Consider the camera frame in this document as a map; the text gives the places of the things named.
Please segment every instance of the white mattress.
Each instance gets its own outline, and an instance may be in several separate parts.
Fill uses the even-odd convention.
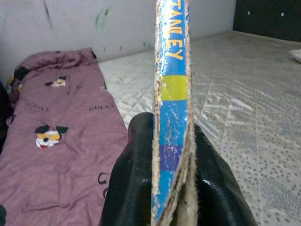
[[[301,44],[227,32],[192,44],[196,123],[231,166],[258,225],[301,225]],[[152,112],[154,54],[100,64],[126,126]]]

